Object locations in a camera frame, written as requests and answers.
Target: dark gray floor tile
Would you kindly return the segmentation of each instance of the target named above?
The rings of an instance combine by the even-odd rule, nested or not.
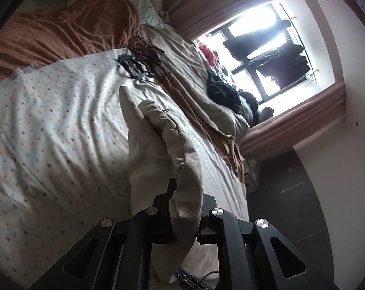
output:
[[[309,179],[297,153],[292,150],[261,163],[259,193],[276,195]]]
[[[294,245],[312,264],[333,281],[333,256],[327,229],[296,242]]]
[[[291,242],[326,228],[310,180],[276,196],[261,195],[258,190],[247,195],[247,203],[250,221],[267,219]]]

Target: white pillow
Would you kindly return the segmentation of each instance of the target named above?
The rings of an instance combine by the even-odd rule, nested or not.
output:
[[[68,0],[67,5],[73,4],[77,0]],[[141,24],[150,25],[155,28],[162,29],[162,20],[154,10],[149,0],[129,0],[136,6],[139,12],[139,20]]]

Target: tangled wires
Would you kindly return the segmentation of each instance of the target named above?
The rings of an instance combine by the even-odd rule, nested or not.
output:
[[[170,74],[162,62],[165,52],[140,37],[131,38],[129,45],[132,43],[135,46],[128,46],[131,54],[119,55],[117,64],[129,73],[131,79],[144,80],[143,77],[148,77],[156,79],[158,83],[162,82]]]

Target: brown blanket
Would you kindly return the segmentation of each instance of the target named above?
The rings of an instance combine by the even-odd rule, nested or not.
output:
[[[147,44],[136,7],[128,0],[77,0],[63,10],[14,14],[0,32],[0,82],[19,67]],[[172,74],[162,86],[190,122],[242,181],[243,165],[233,136],[223,134]]]

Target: black window frame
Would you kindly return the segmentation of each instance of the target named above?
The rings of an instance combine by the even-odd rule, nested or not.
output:
[[[283,18],[280,18],[279,14],[276,12],[274,6],[269,3],[269,4],[265,4],[263,5],[262,7],[269,7],[275,14],[275,18],[276,18],[276,21],[280,21],[282,20]],[[211,32],[209,32],[212,36],[217,34],[217,33],[220,33],[223,35],[223,37],[226,39],[226,40],[229,40],[229,39],[233,39],[234,36],[231,34],[230,30],[228,29],[229,26],[231,26],[232,24],[236,23],[244,14],[240,14],[240,16],[234,18],[233,20],[227,22],[226,24],[224,24],[223,26],[220,26],[214,30],[212,30]],[[284,35],[286,37],[286,40],[287,42],[291,42],[291,43],[294,43],[289,32],[287,31],[287,29],[284,31]],[[259,101],[260,104],[262,103],[265,103],[267,101],[270,101],[271,99],[275,98],[276,96],[280,95],[280,94],[283,94],[283,92],[297,86],[298,84],[304,82],[305,80],[307,80],[307,78],[305,76],[301,77],[300,79],[298,79],[297,81],[295,81],[294,83],[286,86],[285,88],[279,90],[278,92],[272,94],[272,95],[267,95],[264,87],[263,87],[263,84],[262,82],[260,81],[259,79],[259,76],[257,75],[256,73],[256,70],[255,69],[252,69],[251,67],[248,66],[248,63],[249,63],[249,60],[247,57],[245,57],[242,61],[240,61],[241,65],[236,67],[235,69],[233,69],[231,71],[232,75],[235,75],[243,70],[245,70],[247,72],[247,74],[251,77],[251,79],[253,80],[253,82],[255,83],[256,85],[256,88],[258,89],[261,97],[262,97],[262,100]]]

